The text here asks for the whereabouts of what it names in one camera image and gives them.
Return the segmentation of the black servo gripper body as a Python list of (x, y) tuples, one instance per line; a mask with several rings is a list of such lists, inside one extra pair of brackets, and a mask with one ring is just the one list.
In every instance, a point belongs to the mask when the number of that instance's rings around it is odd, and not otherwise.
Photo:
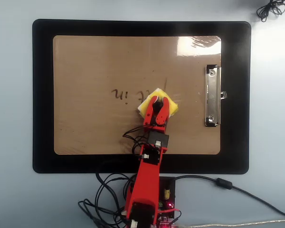
[(144, 124), (144, 131), (148, 134), (146, 145), (152, 147), (168, 147), (169, 135), (166, 134), (166, 125)]

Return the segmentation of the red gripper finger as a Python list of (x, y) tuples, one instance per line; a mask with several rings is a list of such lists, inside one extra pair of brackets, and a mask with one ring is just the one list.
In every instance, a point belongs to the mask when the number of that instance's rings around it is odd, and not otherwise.
[(167, 97), (162, 98), (162, 107), (156, 116), (157, 125), (165, 125), (170, 116), (170, 103)]
[(158, 100), (158, 96), (153, 96), (147, 106), (146, 114), (144, 118), (143, 125), (153, 125), (154, 121), (154, 111), (153, 111), (153, 104), (156, 103)]

